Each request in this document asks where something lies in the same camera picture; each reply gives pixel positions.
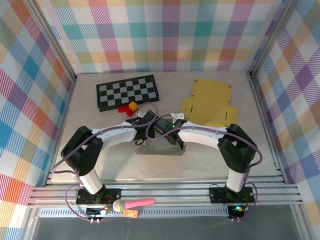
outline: white table surface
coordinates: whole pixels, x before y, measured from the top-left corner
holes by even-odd
[[[237,71],[185,71],[148,73],[80,74],[75,84],[67,121],[59,148],[60,152],[80,126],[100,129],[118,125],[129,119],[115,110],[99,112],[96,85],[153,74],[160,101],[155,102],[159,115],[178,113],[183,98],[191,96],[196,78],[206,78],[231,84],[231,105],[238,108],[238,125],[251,137],[262,152],[263,161],[251,169],[251,176],[274,176],[276,168],[258,114],[246,73]],[[221,178],[229,168],[219,150],[188,143],[182,156],[140,155],[133,142],[124,142],[101,151],[95,170],[102,180],[153,178]],[[63,163],[58,170],[69,170]],[[74,182],[70,174],[54,174],[53,182]]]

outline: black and white checkerboard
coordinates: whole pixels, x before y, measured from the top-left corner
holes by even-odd
[[[153,75],[98,84],[96,94],[100,112],[116,109],[131,102],[139,105],[159,101]]]

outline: microphone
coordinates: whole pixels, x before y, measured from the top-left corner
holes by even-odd
[[[148,199],[139,199],[139,200],[115,200],[113,203],[113,210],[116,212],[122,212],[125,209],[131,209],[135,207],[145,206],[149,204],[154,204],[155,199],[154,198],[148,198]]]

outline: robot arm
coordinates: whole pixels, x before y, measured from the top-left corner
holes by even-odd
[[[142,118],[129,119],[118,125],[121,128],[111,129],[97,135],[88,142],[85,149],[80,148],[66,160],[66,163],[79,175],[83,186],[90,193],[95,203],[99,203],[106,194],[106,188],[94,169],[100,151],[123,142],[144,141],[146,139],[147,127],[139,127],[139,125],[150,122],[154,116],[155,114],[152,111],[148,111]],[[188,127],[189,129],[178,129],[180,127]],[[166,139],[170,144],[179,144],[181,149],[183,148],[184,142],[194,142],[219,149],[227,166],[230,168],[226,183],[227,189],[233,193],[239,193],[241,191],[245,184],[248,166],[254,158],[256,151],[247,144],[226,134],[216,134],[209,131],[212,129],[230,132],[255,145],[239,126],[232,124],[228,128],[215,128],[193,124],[192,122],[181,119],[172,123],[160,118],[152,124],[148,135],[154,137],[155,131],[163,135],[174,129],[177,130],[168,134]],[[101,129],[90,130],[86,126],[80,127],[63,148],[61,156],[65,157],[86,138],[100,131]]]

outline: pink object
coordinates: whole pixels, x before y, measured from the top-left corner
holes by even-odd
[[[126,200],[124,201],[124,209],[131,209],[131,208],[154,204],[154,203],[155,203],[154,198],[141,199],[141,200]]]

